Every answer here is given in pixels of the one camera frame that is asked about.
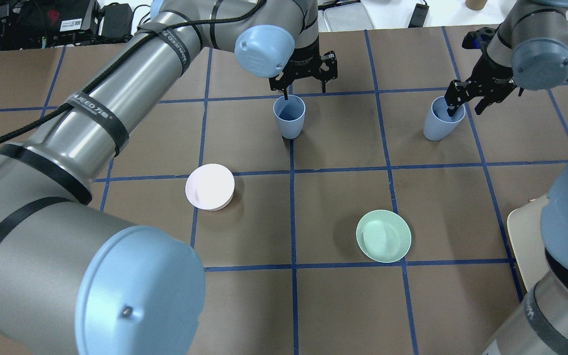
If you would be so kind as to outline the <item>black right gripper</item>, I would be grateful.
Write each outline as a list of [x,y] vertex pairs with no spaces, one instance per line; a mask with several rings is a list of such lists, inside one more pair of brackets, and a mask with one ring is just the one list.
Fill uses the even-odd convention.
[[446,112],[453,117],[462,104],[480,98],[475,106],[475,114],[481,115],[491,104],[502,103],[516,88],[518,86],[510,67],[479,59],[467,79],[457,80],[455,88],[447,89],[444,95]]

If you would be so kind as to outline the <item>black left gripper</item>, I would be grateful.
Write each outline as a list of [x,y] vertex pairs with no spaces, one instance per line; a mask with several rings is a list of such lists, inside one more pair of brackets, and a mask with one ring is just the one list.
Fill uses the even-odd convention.
[[320,43],[313,42],[306,47],[294,49],[281,74],[270,78],[270,89],[281,91],[288,100],[288,88],[296,79],[315,78],[321,82],[321,92],[326,93],[326,85],[338,78],[338,61],[333,50],[320,54]]

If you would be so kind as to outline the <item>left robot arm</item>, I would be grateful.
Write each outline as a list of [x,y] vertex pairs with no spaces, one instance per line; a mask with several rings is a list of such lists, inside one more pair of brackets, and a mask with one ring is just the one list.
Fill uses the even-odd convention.
[[90,207],[92,184],[209,47],[257,77],[296,80],[315,0],[155,0],[151,20],[56,110],[0,137],[0,333],[35,355],[186,355],[203,263],[167,232]]

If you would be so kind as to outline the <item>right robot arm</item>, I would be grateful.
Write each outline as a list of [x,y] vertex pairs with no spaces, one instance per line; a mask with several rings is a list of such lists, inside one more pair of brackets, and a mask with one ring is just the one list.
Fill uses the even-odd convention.
[[478,355],[568,355],[568,0],[509,2],[506,18],[448,42],[460,65],[436,108],[472,128],[521,301]]

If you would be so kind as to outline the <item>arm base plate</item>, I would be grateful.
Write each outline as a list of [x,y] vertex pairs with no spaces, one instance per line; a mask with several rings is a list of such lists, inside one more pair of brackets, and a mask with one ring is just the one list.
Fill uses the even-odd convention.
[[527,291],[549,270],[540,230],[541,214],[547,204],[548,198],[542,195],[514,209],[507,218],[506,225],[512,251]]

